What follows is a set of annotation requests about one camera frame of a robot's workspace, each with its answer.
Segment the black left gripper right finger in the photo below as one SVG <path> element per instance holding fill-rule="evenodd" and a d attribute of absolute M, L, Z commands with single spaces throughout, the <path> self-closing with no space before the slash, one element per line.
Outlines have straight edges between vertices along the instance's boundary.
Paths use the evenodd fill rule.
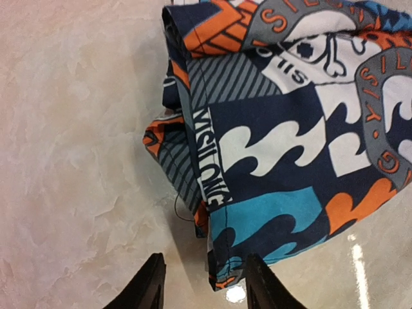
<path fill-rule="evenodd" d="M 258 254 L 250 254 L 247 257 L 245 282 L 248 308 L 306 309 Z"/>

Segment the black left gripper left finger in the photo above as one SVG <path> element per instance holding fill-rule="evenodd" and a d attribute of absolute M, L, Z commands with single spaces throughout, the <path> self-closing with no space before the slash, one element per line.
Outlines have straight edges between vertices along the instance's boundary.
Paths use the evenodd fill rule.
<path fill-rule="evenodd" d="M 161 309 L 164 307 L 166 264 L 162 253 L 154 253 L 126 287 L 104 309 Z"/>

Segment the orange patterned garment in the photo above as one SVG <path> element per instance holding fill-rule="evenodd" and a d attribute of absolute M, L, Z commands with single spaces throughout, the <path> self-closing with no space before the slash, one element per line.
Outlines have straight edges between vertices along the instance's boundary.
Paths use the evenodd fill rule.
<path fill-rule="evenodd" d="M 213 290 L 369 216 L 411 183 L 411 16 L 373 1 L 162 10 L 165 114 L 143 142 L 209 239 Z"/>

